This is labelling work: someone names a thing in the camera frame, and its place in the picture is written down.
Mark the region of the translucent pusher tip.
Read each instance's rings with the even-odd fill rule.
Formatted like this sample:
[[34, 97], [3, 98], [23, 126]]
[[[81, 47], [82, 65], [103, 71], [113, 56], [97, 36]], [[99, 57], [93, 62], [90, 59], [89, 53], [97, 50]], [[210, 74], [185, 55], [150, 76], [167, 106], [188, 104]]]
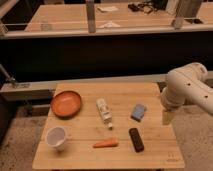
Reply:
[[174, 118], [174, 113], [172, 111], [164, 110], [162, 113], [162, 124], [169, 125]]

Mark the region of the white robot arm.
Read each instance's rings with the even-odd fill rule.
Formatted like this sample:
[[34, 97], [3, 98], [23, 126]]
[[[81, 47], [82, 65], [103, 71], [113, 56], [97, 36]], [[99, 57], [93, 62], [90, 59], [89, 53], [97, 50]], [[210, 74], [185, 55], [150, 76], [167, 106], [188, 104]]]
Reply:
[[186, 100], [213, 117], [213, 88], [205, 84], [208, 71], [198, 62], [170, 70], [161, 92], [162, 124], [169, 125]]

